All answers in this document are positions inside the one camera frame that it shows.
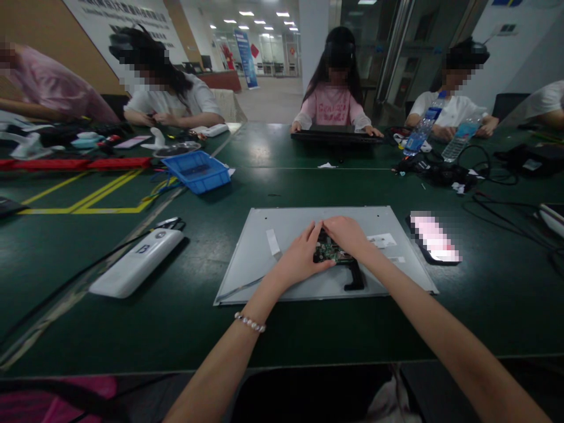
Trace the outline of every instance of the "hand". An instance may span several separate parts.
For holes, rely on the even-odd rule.
[[[335,216],[323,221],[325,231],[347,253],[358,259],[362,253],[373,249],[356,220]]]
[[[490,138],[494,134],[494,129],[498,125],[496,122],[490,122],[483,125],[478,131],[476,132],[476,136],[480,138]]]
[[[294,123],[292,123],[292,127],[290,128],[290,133],[299,131],[301,131],[301,123],[295,120]]]
[[[383,133],[381,133],[378,129],[376,129],[376,128],[370,126],[370,125],[366,125],[366,126],[364,127],[364,130],[365,130],[366,133],[367,133],[368,135],[370,135],[370,136],[377,136],[377,137],[380,137],[380,138],[383,138],[383,137],[384,137],[384,134],[383,134]]]
[[[178,118],[171,115],[170,113],[157,113],[153,118],[162,125],[165,126],[180,126],[178,123]]]
[[[433,134],[435,134],[436,137],[450,141],[454,138],[454,134],[456,134],[456,128],[450,126],[433,125]]]
[[[317,237],[322,227],[323,221],[317,224],[311,222],[270,271],[269,275],[273,276],[276,284],[282,285],[281,288],[284,291],[315,273],[325,271],[335,265],[332,260],[321,263],[313,262]]]
[[[141,119],[142,125],[145,125],[145,126],[148,126],[148,127],[154,127],[155,126],[155,120],[151,116],[146,115],[144,113],[141,113],[139,117]]]

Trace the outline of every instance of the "pink sweatshirt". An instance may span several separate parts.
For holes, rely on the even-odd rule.
[[[10,70],[9,79],[23,92],[26,103],[35,103],[79,118],[117,123],[118,117],[94,88],[77,74],[44,54],[23,48],[21,67]]]
[[[362,129],[371,125],[362,106],[357,103],[347,88],[332,88],[319,84],[305,100],[294,121],[309,129],[313,120],[318,125],[355,125]]]

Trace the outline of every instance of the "white t-shirt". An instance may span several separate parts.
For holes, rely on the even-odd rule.
[[[535,91],[513,110],[500,125],[519,126],[537,116],[564,109],[564,80],[556,81]]]
[[[221,110],[216,98],[205,82],[194,75],[184,74],[193,87],[186,92],[185,102],[189,109],[176,95],[167,91],[136,91],[123,110],[134,110],[139,113],[169,113],[177,118],[196,116],[200,113],[210,112],[221,116]]]
[[[427,91],[417,97],[409,114],[424,116],[425,112],[439,96],[438,92]],[[439,118],[435,122],[439,126],[458,127],[465,119],[472,116],[478,106],[465,96],[452,96],[446,101]]]

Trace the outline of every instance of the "ceiling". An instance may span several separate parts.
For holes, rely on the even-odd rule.
[[[232,33],[239,25],[246,25],[253,32],[268,32],[273,35],[299,32],[290,31],[290,26],[284,24],[284,21],[295,22],[296,27],[300,27],[298,0],[181,0],[181,2],[184,6],[202,9],[210,20],[206,24],[216,26],[217,32]],[[239,11],[252,12],[254,16],[242,16]],[[279,17],[276,12],[288,12],[290,17]],[[224,19],[232,19],[237,21],[237,24],[225,23]],[[266,25],[256,24],[254,21],[264,21]],[[274,30],[266,31],[265,26],[272,26]]]

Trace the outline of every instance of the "blue banner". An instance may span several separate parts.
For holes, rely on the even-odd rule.
[[[241,55],[241,62],[243,63],[243,72],[245,73],[247,86],[249,88],[257,88],[259,83],[257,82],[257,74],[254,71],[254,61],[253,55],[251,54],[249,37],[247,37],[245,31],[240,31],[239,29],[236,29],[234,33],[237,39],[237,46],[239,47],[239,54]]]

